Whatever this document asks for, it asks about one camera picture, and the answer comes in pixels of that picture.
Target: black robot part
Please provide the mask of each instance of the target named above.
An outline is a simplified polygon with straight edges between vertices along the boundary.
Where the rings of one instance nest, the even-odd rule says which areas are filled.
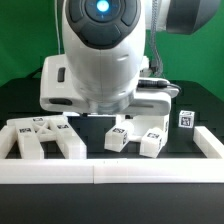
[[[88,47],[111,49],[136,27],[141,15],[140,0],[106,0],[109,8],[100,11],[100,0],[68,0],[66,18],[72,30]]]
[[[171,0],[167,32],[192,34],[217,12],[221,0]]]

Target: printed symbol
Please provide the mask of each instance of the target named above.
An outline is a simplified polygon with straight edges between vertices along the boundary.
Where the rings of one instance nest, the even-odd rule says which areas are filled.
[[[69,128],[68,125],[58,125],[58,129],[66,129],[66,128]]]
[[[127,142],[127,133],[124,135],[124,139],[123,139],[123,145]]]
[[[159,141],[159,150],[161,149],[162,139]]]
[[[120,128],[115,128],[115,129],[113,130],[113,132],[118,133],[118,134],[122,134],[122,133],[125,132],[125,130],[120,129]]]
[[[159,138],[159,135],[158,134],[154,134],[154,133],[149,133],[147,135],[147,137],[157,139],[157,138]]]
[[[182,117],[181,118],[181,125],[182,126],[190,126],[191,125],[191,118],[189,118],[189,117]]]
[[[192,114],[192,112],[189,111],[183,111],[182,115],[186,115],[186,116],[190,116]]]
[[[43,121],[43,118],[34,118],[33,121]]]
[[[23,129],[19,129],[20,133],[27,133],[27,132],[31,132],[30,128],[23,128]]]
[[[167,131],[168,131],[168,125],[169,125],[169,122],[167,121],[167,122],[166,122],[165,132],[167,132]]]

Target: white plastic casing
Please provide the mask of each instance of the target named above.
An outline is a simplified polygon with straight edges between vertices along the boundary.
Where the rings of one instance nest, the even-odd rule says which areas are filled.
[[[145,48],[144,1],[141,3],[140,19],[134,30],[116,47],[108,50],[84,45],[71,29],[65,8],[63,10],[63,41],[68,66],[73,74],[73,86],[91,108],[98,108],[99,104],[107,108],[119,104],[119,110],[122,110],[130,103]]]

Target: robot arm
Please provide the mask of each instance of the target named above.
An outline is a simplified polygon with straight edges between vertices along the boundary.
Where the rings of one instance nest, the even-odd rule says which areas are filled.
[[[170,102],[165,100],[164,92],[174,97],[178,90],[137,89],[145,29],[154,24],[152,10],[157,11],[157,30],[190,34],[214,15],[219,3],[220,0],[65,0],[65,54],[45,61],[41,106],[50,111],[116,114],[133,111],[129,106],[136,108],[140,104],[152,114],[161,110],[169,113]]]

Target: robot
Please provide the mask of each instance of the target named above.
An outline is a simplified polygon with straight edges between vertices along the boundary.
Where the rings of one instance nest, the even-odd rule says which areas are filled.
[[[120,152],[141,142],[140,154],[157,157],[168,139],[171,99],[179,88],[161,74],[155,31],[191,34],[213,17],[220,0],[65,0],[65,54],[46,58],[40,104],[48,111],[115,114],[105,148]],[[143,63],[145,30],[155,60]]]

